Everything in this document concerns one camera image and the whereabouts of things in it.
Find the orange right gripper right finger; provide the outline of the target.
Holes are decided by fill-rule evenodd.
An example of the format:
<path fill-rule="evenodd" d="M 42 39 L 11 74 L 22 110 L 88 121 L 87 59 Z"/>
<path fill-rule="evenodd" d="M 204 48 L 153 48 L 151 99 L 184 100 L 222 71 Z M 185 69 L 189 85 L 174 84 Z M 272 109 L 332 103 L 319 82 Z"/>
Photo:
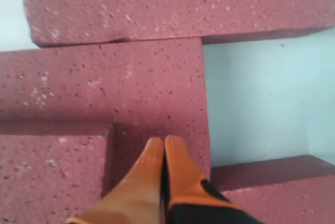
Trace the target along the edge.
<path fill-rule="evenodd" d="M 165 172 L 166 223 L 260 223 L 211 184 L 181 137 L 165 138 Z"/>

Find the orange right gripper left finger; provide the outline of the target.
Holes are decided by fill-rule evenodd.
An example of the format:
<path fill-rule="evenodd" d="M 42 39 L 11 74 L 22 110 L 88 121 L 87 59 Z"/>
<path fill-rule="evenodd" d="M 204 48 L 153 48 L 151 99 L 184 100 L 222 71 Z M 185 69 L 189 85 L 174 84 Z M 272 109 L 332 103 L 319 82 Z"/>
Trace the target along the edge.
<path fill-rule="evenodd" d="M 67 223 L 159 223 L 164 142 L 151 137 L 126 176 L 98 203 Z"/>

